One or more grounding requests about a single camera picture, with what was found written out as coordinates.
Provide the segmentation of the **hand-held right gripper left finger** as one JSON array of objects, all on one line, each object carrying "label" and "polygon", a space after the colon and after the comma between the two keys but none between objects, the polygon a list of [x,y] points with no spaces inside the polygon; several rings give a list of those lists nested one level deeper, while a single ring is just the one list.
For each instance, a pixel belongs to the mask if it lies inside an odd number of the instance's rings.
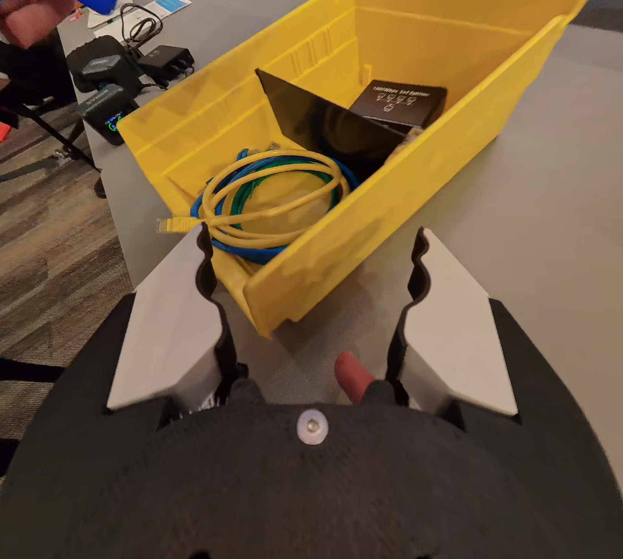
[{"label": "hand-held right gripper left finger", "polygon": [[213,246],[192,228],[136,288],[106,407],[159,397],[184,413],[223,405],[240,376],[224,308],[214,300]]}]

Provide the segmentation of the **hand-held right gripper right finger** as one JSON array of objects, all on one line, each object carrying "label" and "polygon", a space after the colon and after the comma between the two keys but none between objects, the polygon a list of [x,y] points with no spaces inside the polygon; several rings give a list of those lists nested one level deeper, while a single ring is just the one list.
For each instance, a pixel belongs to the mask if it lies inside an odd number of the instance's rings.
[{"label": "hand-held right gripper right finger", "polygon": [[419,228],[411,262],[411,301],[389,345],[386,380],[432,415],[457,401],[516,416],[487,291],[428,228]]}]

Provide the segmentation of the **black ethernet splitter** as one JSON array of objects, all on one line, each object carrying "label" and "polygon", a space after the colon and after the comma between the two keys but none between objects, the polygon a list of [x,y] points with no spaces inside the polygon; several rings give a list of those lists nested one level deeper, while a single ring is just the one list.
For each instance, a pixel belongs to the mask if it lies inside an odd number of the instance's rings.
[{"label": "black ethernet splitter", "polygon": [[406,133],[412,127],[429,127],[442,115],[446,101],[444,87],[375,79],[362,90],[350,110]]}]

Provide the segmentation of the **person's right hand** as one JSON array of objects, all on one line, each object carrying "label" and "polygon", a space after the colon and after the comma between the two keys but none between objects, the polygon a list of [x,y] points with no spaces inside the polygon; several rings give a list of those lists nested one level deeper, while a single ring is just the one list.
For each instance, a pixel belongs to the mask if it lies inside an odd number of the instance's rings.
[{"label": "person's right hand", "polygon": [[368,387],[375,381],[373,374],[349,351],[338,354],[334,375],[341,390],[355,406],[361,403]]}]

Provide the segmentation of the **white paper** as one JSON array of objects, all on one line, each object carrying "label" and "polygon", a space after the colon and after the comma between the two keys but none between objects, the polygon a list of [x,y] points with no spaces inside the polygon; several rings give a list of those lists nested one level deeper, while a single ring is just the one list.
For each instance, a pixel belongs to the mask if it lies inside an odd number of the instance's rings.
[{"label": "white paper", "polygon": [[88,29],[96,29],[103,25],[108,25],[113,23],[114,20],[120,17],[120,11],[122,6],[132,3],[132,0],[117,0],[115,4],[115,8],[111,10],[109,13],[101,14],[92,9],[88,9],[89,15],[87,18],[87,28]]}]

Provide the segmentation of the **dark red padded object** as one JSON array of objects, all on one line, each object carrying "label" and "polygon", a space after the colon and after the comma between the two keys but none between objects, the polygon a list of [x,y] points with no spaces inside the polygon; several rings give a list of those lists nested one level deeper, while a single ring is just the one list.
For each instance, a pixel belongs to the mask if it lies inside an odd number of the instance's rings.
[{"label": "dark red padded object", "polygon": [[79,6],[76,0],[1,0],[1,40],[28,49]]}]

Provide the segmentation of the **black power adapters on table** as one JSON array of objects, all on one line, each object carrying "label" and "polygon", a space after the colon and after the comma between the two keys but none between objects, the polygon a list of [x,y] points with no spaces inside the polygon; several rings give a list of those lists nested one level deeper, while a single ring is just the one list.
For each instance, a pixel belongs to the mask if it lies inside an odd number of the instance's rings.
[{"label": "black power adapters on table", "polygon": [[115,84],[136,97],[144,87],[143,73],[134,57],[110,35],[94,38],[72,50],[66,63],[74,86],[81,93]]}]

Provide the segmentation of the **white and blue leaflet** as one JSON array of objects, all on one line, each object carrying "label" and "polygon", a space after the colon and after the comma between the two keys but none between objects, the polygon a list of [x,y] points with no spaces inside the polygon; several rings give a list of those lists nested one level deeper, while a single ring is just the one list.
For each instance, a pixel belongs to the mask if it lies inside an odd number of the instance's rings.
[{"label": "white and blue leaflet", "polygon": [[190,0],[154,0],[144,6],[157,19],[167,18],[192,4]]}]

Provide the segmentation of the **black charger hub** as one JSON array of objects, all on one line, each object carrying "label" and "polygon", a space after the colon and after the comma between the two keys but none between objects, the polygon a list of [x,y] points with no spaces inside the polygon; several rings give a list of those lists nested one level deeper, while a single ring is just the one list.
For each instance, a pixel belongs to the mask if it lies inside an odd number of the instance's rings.
[{"label": "black charger hub", "polygon": [[160,45],[138,58],[140,70],[155,83],[168,84],[195,71],[195,60],[187,48]]}]

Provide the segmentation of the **black power bank with display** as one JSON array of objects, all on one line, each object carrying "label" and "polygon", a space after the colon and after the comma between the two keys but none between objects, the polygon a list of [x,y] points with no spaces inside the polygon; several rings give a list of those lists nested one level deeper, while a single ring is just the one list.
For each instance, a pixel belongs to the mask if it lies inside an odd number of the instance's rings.
[{"label": "black power bank with display", "polygon": [[139,108],[134,97],[116,83],[109,83],[77,106],[78,115],[106,142],[113,146],[125,143],[118,123]]}]

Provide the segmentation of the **black bin divider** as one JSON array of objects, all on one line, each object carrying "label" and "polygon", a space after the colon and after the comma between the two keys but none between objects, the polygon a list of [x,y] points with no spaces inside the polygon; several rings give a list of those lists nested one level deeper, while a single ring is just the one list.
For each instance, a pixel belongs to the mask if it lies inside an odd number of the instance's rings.
[{"label": "black bin divider", "polygon": [[406,135],[257,68],[282,134],[306,150],[343,164],[362,183]]}]

